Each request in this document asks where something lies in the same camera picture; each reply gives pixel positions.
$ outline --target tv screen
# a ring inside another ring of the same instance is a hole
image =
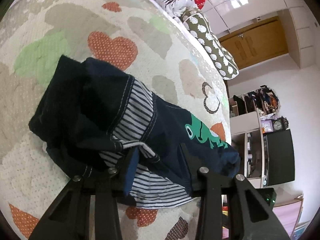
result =
[[[277,185],[294,180],[294,152],[291,131],[284,130],[266,135],[268,145],[267,185]]]

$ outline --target screw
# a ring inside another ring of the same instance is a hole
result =
[[[80,175],[76,175],[73,177],[73,181],[81,181],[82,177]]]
[[[239,181],[244,181],[245,177],[242,174],[237,174],[236,179]]]
[[[207,167],[201,167],[201,168],[199,169],[199,171],[200,171],[201,173],[208,173],[208,172],[209,172],[209,169],[208,169]]]
[[[109,174],[115,174],[118,170],[115,167],[111,167],[108,169]]]

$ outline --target white wall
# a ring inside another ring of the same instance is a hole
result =
[[[288,118],[295,155],[295,181],[276,187],[277,202],[304,193],[301,222],[320,206],[320,68],[300,69],[287,54],[245,68],[228,81],[230,96],[267,85],[279,97],[280,114]]]

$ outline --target black clock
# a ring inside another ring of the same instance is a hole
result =
[[[286,130],[283,116],[281,116],[280,118],[278,118],[276,120],[272,120],[272,126],[273,126],[274,132]]]

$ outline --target wooden door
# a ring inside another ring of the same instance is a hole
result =
[[[284,30],[277,17],[266,24],[254,25],[221,41],[222,46],[233,55],[239,69],[288,53]]]

